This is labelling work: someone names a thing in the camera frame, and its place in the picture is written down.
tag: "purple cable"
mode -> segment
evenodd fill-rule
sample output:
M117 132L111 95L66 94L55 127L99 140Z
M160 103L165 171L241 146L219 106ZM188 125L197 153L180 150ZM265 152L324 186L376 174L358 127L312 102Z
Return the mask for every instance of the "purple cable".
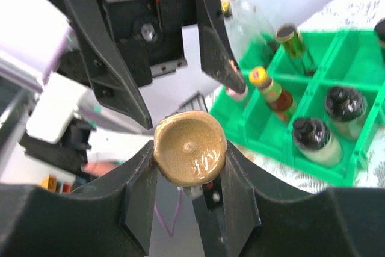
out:
M161 222L163 228L165 229L165 231L167 232L167 234L168 234L168 236L170 238L172 238L174 236L176 218L178 217L179 207L180 207L181 201L182 201L182 191L179 191L178 201L177 201L176 208L175 208L175 215L174 215L174 219L173 219L173 222L172 222L172 225L171 225L171 230L167 227L166 222L164 221L161 213L159 212L158 206L156 205L156 203L155 203L155 206L154 206L155 214L158 217L159 222Z

